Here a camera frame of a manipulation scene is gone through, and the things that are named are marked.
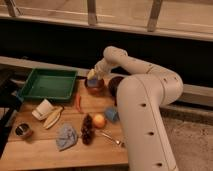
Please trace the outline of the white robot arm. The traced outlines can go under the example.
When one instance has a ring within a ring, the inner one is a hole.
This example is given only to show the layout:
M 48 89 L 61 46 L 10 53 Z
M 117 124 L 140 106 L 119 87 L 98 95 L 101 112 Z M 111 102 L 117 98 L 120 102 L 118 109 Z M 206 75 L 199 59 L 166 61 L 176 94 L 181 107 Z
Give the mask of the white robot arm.
M 181 77 L 114 46 L 104 49 L 88 77 L 101 79 L 116 67 L 128 72 L 118 85 L 116 101 L 130 171 L 179 171 L 160 108 L 181 96 Z

